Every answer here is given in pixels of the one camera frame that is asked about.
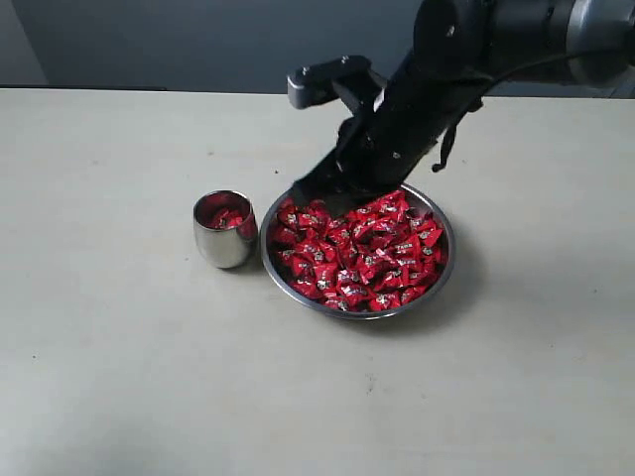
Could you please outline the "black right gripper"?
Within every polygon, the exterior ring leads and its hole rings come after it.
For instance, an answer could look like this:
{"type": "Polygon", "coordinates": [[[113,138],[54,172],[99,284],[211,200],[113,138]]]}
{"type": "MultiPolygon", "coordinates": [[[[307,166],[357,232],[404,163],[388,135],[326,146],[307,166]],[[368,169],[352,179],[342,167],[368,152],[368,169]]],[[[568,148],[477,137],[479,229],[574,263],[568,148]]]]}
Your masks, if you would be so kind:
{"type": "Polygon", "coordinates": [[[379,107],[355,116],[327,163],[294,181],[294,204],[324,199],[328,213],[339,217],[397,188],[483,85],[482,75],[433,76],[405,59],[379,107]]]}

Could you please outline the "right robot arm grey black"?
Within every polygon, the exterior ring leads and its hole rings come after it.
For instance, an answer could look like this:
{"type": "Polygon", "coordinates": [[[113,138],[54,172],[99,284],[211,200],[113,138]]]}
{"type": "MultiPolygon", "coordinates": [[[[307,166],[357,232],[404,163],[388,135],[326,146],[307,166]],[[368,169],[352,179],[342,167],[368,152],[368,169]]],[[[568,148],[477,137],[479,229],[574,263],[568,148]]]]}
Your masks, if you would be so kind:
{"type": "Polygon", "coordinates": [[[442,171],[461,120],[504,81],[607,87],[634,70],[630,1],[422,2],[413,43],[388,78],[363,56],[297,69],[298,109],[338,100],[350,117],[333,149],[290,194],[335,216],[397,189],[431,149],[442,171]]]}

